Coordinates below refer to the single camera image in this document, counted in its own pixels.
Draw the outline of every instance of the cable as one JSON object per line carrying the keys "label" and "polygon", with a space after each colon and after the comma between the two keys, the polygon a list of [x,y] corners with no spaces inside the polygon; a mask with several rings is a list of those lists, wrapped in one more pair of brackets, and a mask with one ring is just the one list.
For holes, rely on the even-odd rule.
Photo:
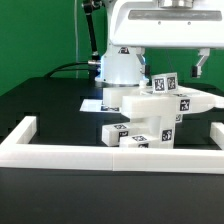
{"label": "cable", "polygon": [[44,77],[50,78],[56,72],[70,72],[70,71],[95,71],[95,69],[88,69],[88,68],[59,69],[59,70],[55,70],[53,73],[47,73],[46,75],[48,76],[45,75]]}
{"label": "cable", "polygon": [[75,23],[75,58],[76,61],[79,60],[79,33],[78,33],[78,10],[77,10],[78,0],[74,2],[74,23]]}
{"label": "cable", "polygon": [[172,62],[171,62],[171,59],[170,59],[169,52],[168,52],[167,49],[165,50],[165,52],[166,52],[166,57],[167,57],[167,60],[168,60],[168,63],[169,63],[170,70],[171,70],[171,72],[174,72],[174,68],[173,68],[173,65],[172,65]]}
{"label": "cable", "polygon": [[68,67],[76,66],[76,65],[88,65],[88,62],[73,62],[73,63],[61,65],[61,66],[53,69],[52,71],[48,72],[47,74],[45,74],[44,77],[50,78],[55,72],[63,71],[63,68],[68,68]]}

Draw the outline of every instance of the white panel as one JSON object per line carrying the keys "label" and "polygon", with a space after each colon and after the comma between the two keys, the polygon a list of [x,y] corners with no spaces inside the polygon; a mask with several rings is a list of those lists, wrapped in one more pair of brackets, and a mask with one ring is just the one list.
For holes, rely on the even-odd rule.
{"label": "white panel", "polygon": [[2,145],[27,144],[30,142],[36,131],[37,131],[36,117],[27,116],[2,142]]}
{"label": "white panel", "polygon": [[214,142],[224,150],[224,124],[213,122],[211,124],[210,137]]}
{"label": "white panel", "polygon": [[[111,17],[110,40],[114,45],[175,47],[175,48],[224,48],[224,20],[221,21],[183,21],[181,14],[174,21],[165,19],[129,19],[131,10],[159,10],[158,1],[119,0]],[[195,0],[192,9],[185,11],[221,11],[224,17],[223,0]]]}
{"label": "white panel", "polygon": [[112,170],[113,153],[108,148],[4,145],[0,146],[0,167]]}
{"label": "white panel", "polygon": [[224,173],[224,153],[209,150],[132,149],[114,154],[114,171]]}

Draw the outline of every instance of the green backdrop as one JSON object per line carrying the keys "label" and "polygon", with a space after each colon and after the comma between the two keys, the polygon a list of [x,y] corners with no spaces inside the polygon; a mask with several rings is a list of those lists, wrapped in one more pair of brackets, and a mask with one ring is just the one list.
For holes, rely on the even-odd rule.
{"label": "green backdrop", "polygon": [[[78,0],[79,60],[86,61],[91,51],[81,2]],[[0,5],[0,95],[30,77],[76,61],[74,0],[0,0]],[[105,16],[104,9],[93,15],[100,54],[106,49]],[[224,90],[224,51],[212,50],[200,79],[189,76],[198,60],[196,50],[147,49],[146,59],[152,74],[174,70],[182,82],[210,83]],[[76,78],[77,73],[60,76]],[[78,76],[87,78],[86,73]]]}

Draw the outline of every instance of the black tabletop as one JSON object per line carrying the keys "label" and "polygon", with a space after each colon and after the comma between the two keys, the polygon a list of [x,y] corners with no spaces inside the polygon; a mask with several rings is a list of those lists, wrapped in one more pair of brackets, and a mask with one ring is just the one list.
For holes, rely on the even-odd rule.
{"label": "black tabletop", "polygon": [[[209,85],[193,86],[224,95]],[[104,124],[121,114],[80,112],[83,99],[102,99],[88,80],[33,78],[0,97],[1,141],[26,115],[38,117],[32,144],[105,146]],[[219,148],[210,124],[224,112],[185,115],[175,148]],[[0,223],[224,223],[222,175],[0,169]]]}

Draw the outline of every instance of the white block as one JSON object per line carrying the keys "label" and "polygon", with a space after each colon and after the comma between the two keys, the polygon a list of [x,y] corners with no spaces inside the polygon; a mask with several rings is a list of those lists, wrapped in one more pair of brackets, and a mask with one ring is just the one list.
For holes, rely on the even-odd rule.
{"label": "white block", "polygon": [[147,126],[143,123],[104,125],[102,129],[102,141],[107,146],[117,146],[121,138],[138,133],[148,133]]}
{"label": "white block", "polygon": [[27,144],[37,131],[36,117],[26,116],[2,142],[7,144]]}
{"label": "white block", "polygon": [[211,124],[210,137],[222,150],[224,150],[224,124],[223,123],[213,122]]}
{"label": "white block", "polygon": [[170,95],[124,96],[121,113],[130,118],[176,114],[176,97]]}
{"label": "white block", "polygon": [[151,148],[155,146],[155,143],[158,142],[158,138],[155,138],[150,135],[132,135],[120,139],[120,147],[122,148]]}
{"label": "white block", "polygon": [[153,93],[171,93],[178,89],[177,73],[152,76]]}

